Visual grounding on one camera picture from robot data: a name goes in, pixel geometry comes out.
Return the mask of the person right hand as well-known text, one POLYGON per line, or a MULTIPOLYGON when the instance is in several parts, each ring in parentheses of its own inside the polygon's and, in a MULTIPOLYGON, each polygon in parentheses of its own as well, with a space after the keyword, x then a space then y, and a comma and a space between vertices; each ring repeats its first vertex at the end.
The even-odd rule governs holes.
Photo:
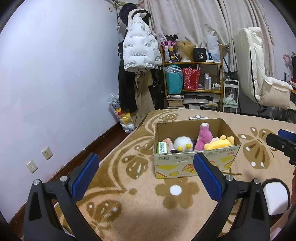
POLYGON ((290 196, 291 204, 296 204, 296 168, 293 171, 293 179, 292 179, 292 193, 290 196))

